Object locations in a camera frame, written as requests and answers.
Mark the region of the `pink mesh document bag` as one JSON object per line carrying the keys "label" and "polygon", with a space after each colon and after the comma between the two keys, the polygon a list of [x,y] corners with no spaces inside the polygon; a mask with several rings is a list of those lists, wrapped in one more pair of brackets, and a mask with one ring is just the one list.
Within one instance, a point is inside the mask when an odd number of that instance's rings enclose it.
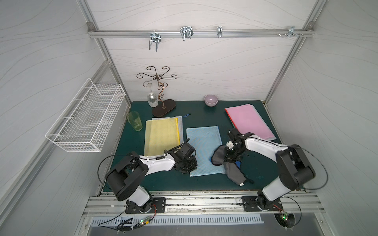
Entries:
{"label": "pink mesh document bag", "polygon": [[269,141],[277,139],[254,105],[245,104],[229,107],[225,108],[225,111],[233,126],[237,128],[241,134],[250,132]]}

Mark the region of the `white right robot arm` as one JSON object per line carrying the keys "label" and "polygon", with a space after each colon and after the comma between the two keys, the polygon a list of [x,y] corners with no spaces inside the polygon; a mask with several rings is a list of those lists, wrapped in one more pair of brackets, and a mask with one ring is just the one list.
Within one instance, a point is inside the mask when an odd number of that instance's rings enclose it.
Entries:
{"label": "white right robot arm", "polygon": [[247,150],[257,152],[277,164],[278,177],[265,186],[258,195],[258,201],[261,204],[277,200],[316,176],[306,154],[298,145],[278,144],[250,132],[241,134],[236,128],[230,130],[227,135],[229,141],[224,147],[223,164],[227,177],[235,184],[243,185],[247,180],[236,165]]}

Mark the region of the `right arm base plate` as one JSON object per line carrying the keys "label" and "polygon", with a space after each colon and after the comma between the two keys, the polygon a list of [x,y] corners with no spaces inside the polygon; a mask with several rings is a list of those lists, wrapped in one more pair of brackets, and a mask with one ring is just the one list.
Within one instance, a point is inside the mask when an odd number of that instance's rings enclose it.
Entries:
{"label": "right arm base plate", "polygon": [[283,210],[279,199],[269,201],[263,196],[243,196],[239,199],[239,205],[246,212]]}

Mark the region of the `yellow mesh document bag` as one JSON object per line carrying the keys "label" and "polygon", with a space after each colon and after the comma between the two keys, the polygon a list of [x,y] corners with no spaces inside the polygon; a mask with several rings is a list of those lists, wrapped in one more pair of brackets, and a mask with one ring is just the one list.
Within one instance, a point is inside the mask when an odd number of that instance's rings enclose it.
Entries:
{"label": "yellow mesh document bag", "polygon": [[181,144],[178,118],[146,121],[145,156],[163,154]]}

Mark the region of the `teal mesh document bag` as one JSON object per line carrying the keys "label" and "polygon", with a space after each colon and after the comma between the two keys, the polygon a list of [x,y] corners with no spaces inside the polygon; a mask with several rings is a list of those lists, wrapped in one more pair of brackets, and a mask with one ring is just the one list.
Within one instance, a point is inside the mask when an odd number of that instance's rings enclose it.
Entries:
{"label": "teal mesh document bag", "polygon": [[197,168],[190,172],[190,177],[225,174],[223,165],[215,166],[211,162],[214,151],[222,145],[218,126],[187,128],[186,133],[197,160]]}

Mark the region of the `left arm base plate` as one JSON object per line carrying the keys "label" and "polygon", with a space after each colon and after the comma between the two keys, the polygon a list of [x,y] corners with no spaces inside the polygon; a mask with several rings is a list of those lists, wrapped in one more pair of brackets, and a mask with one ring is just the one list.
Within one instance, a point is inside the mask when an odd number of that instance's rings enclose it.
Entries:
{"label": "left arm base plate", "polygon": [[126,214],[137,214],[137,213],[165,213],[166,198],[164,197],[153,197],[148,200],[143,206],[138,206],[135,202],[127,200]]}

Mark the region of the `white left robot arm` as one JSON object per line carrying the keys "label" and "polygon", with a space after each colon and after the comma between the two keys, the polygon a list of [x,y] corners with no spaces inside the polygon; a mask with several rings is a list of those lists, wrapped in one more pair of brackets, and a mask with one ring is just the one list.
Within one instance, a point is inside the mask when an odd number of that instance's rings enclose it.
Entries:
{"label": "white left robot arm", "polygon": [[188,141],[164,150],[156,156],[140,156],[135,152],[125,154],[105,175],[105,183],[109,185],[116,199],[129,201],[147,212],[153,204],[151,194],[141,186],[145,177],[158,172],[176,170],[188,174],[197,169],[196,150]]}

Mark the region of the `grey blue microfibre cloth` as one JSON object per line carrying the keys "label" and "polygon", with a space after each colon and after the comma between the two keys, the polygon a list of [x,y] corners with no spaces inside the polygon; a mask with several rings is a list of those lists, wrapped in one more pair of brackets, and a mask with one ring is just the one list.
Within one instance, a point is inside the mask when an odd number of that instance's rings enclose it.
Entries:
{"label": "grey blue microfibre cloth", "polygon": [[223,165],[227,177],[238,186],[243,186],[245,183],[255,184],[253,180],[246,178],[240,168],[236,165],[235,160],[231,160],[230,162],[226,161],[226,150],[226,146],[219,146],[211,157],[211,163],[214,166]]}

